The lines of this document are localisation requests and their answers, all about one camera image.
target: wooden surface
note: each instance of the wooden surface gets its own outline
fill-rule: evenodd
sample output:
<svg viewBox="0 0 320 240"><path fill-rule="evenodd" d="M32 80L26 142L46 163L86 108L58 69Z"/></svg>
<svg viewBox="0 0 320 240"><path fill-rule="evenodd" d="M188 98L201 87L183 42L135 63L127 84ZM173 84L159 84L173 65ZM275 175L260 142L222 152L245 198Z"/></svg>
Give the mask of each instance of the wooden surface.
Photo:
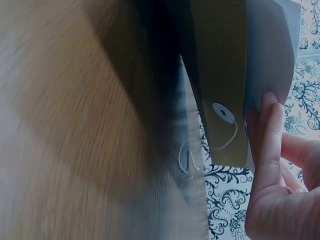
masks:
<svg viewBox="0 0 320 240"><path fill-rule="evenodd" d="M177 164L196 107L149 2L0 0L1 240L207 239L203 172Z"/></svg>

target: white paper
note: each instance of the white paper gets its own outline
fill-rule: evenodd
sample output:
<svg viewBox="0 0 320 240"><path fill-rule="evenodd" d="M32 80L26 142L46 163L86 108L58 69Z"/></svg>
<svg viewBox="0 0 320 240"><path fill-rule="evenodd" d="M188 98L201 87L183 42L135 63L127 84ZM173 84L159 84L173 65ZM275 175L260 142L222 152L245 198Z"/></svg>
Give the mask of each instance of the white paper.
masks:
<svg viewBox="0 0 320 240"><path fill-rule="evenodd" d="M291 0L247 0L247 64L244 111L260 109L272 91L284 104L298 53L301 5ZM248 149L247 166L252 166Z"/></svg>

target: wood grain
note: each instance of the wood grain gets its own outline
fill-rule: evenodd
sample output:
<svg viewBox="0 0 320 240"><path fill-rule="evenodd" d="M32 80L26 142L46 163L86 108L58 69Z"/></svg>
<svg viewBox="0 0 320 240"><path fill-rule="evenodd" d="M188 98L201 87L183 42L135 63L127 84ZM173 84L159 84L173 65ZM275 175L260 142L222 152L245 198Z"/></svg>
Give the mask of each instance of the wood grain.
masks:
<svg viewBox="0 0 320 240"><path fill-rule="evenodd" d="M1 240L208 237L203 172L177 165L195 103L149 2L0 0Z"/></svg>

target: white string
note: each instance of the white string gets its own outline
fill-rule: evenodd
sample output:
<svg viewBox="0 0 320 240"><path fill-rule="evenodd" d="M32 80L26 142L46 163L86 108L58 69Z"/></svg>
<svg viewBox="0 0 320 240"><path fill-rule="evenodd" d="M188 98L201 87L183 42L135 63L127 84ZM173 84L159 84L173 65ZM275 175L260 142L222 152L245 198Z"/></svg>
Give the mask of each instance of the white string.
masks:
<svg viewBox="0 0 320 240"><path fill-rule="evenodd" d="M228 145L235 139L235 137L236 137L236 135L237 135L237 132L238 132L238 124L237 124L237 122L234 121L234 124L235 124L234 134L233 134L233 136L232 136L224 145L222 145L222 146L220 146L220 147L212 147L212 146L209 146L209 148L210 148L210 149L213 149L213 150L222 150L222 149L224 149L226 146L228 146ZM196 169L197 171L200 170L200 168L196 166L194 156L193 156L193 154L192 154L192 152L191 152L190 150L187 151L186 169L184 169L184 168L182 167L182 165L181 165L181 151L182 151L182 148L185 146L186 142L187 142L190 138L199 139L198 136L189 136L189 137L187 137L187 138L183 141L183 143L182 143L182 145L181 145L181 147L180 147L180 150L179 150L179 155L178 155L179 168L180 168L181 171L184 172L185 174L189 173L189 165L190 165L190 159L189 159L189 157L190 157L190 156L191 156L191 159L192 159L192 165L193 165L194 169Z"/></svg>

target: damask pattern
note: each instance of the damask pattern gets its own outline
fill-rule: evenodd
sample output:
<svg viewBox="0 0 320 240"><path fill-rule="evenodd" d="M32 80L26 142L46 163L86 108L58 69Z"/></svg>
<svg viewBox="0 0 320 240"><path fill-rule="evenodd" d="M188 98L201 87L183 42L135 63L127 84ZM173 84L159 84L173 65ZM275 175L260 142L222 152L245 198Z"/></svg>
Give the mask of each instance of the damask pattern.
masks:
<svg viewBox="0 0 320 240"><path fill-rule="evenodd" d="M288 98L285 130L308 139L320 138L320 0L302 0L298 56ZM209 237L248 240L244 230L253 175L247 168L211 164L201 119L199 128L205 168ZM288 162L301 181L302 170Z"/></svg>

